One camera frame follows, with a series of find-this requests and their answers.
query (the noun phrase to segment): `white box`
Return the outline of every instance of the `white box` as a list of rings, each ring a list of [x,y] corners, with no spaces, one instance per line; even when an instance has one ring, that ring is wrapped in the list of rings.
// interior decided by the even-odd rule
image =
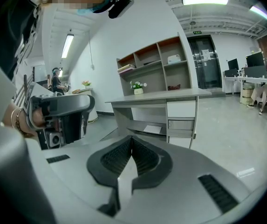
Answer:
[[[181,61],[180,55],[169,56],[167,58],[167,63],[168,64],[174,64],[174,63],[177,63],[177,62],[180,62],[180,61]]]
[[[167,102],[167,116],[177,118],[194,118],[195,105],[195,100]]]
[[[189,148],[191,138],[170,137],[169,143],[180,147]]]

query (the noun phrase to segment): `book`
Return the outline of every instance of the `book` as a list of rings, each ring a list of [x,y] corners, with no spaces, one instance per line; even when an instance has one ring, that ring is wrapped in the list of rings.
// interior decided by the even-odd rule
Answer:
[[[123,66],[123,67],[119,68],[119,69],[118,69],[118,72],[119,72],[119,71],[123,71],[124,69],[127,69],[127,68],[129,68],[129,67],[136,68],[136,66],[135,66],[135,65],[128,64],[128,65],[125,65],[125,66]]]
[[[124,70],[122,70],[122,71],[120,71],[120,72],[118,72],[118,73],[119,73],[119,74],[122,74],[122,73],[128,72],[128,71],[130,71],[130,70],[134,70],[134,69],[135,69],[134,67],[129,67],[129,68],[124,69]]]

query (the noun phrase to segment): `white ceiling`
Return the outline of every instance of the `white ceiling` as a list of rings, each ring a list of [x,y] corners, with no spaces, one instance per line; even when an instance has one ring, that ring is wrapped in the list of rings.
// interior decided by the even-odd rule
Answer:
[[[267,20],[249,11],[249,8],[257,3],[257,0],[229,0],[226,6],[191,5],[172,10],[187,36],[193,34],[193,31],[201,30],[202,33],[209,34],[231,34],[259,38],[267,34]],[[56,5],[47,7],[42,21],[42,46],[40,46],[43,50],[47,71],[49,72],[55,66],[63,67],[66,75],[74,54],[83,49],[80,46],[87,38],[88,31],[103,16],[107,16],[107,12],[79,16],[76,10],[59,9]],[[195,21],[196,24],[191,26],[191,21]],[[69,49],[68,57],[61,59],[68,33],[74,34],[75,37]]]

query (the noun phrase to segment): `glass door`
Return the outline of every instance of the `glass door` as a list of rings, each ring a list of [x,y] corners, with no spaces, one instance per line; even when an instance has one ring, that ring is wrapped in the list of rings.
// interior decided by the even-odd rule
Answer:
[[[201,89],[221,87],[219,62],[210,36],[190,37],[194,65]]]

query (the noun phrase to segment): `white wall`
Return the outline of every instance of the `white wall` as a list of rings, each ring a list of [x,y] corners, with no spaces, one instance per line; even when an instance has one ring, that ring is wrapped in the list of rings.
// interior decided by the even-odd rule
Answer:
[[[17,70],[17,73],[15,75],[15,86],[16,86],[17,91],[23,85],[23,76],[24,75],[27,75],[27,77],[29,77],[30,75],[32,75],[32,67],[30,65],[27,65],[25,62],[22,62],[19,65],[18,70]]]
[[[233,59],[238,60],[239,69],[245,67],[246,56],[250,55],[250,48],[259,48],[258,42],[254,39],[241,37],[237,35],[211,35],[218,55],[221,75],[222,72],[228,70],[227,61]],[[226,93],[231,93],[232,88],[230,83],[222,82],[222,90]],[[240,92],[240,84],[235,83],[235,92]]]
[[[112,112],[105,101],[123,95],[117,73],[116,59],[180,33],[187,59],[191,64],[192,85],[197,87],[193,57],[178,19],[164,0],[134,0],[120,18],[106,19],[95,34],[91,34],[91,51],[95,70],[90,68],[90,50],[86,46],[70,74],[72,89],[83,88],[81,82],[92,82],[96,110]]]
[[[35,66],[35,82],[47,80],[45,65]]]

